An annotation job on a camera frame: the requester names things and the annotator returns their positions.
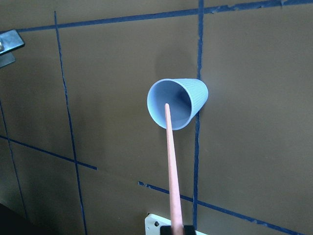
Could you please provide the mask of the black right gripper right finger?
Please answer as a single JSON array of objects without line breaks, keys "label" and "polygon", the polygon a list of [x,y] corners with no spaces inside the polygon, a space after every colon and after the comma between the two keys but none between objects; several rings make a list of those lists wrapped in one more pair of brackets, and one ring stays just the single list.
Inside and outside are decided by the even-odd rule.
[{"label": "black right gripper right finger", "polygon": [[183,226],[183,235],[196,235],[196,230],[193,225]]}]

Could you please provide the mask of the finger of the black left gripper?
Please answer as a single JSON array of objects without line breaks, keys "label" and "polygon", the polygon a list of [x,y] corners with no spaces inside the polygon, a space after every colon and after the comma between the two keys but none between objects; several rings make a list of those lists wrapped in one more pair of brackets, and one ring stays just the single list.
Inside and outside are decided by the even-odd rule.
[{"label": "finger of the black left gripper", "polygon": [[0,68],[8,66],[16,61],[13,53],[9,52],[0,56]]},{"label": "finger of the black left gripper", "polygon": [[12,29],[0,34],[0,53],[6,54],[22,48],[25,46],[25,42],[17,32]]}]

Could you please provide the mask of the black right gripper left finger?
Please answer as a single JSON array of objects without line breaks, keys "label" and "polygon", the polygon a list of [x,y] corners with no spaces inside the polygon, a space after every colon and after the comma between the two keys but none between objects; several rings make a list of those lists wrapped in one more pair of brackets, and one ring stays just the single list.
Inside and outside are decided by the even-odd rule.
[{"label": "black right gripper left finger", "polygon": [[159,231],[160,235],[173,235],[171,226],[161,226]]}]

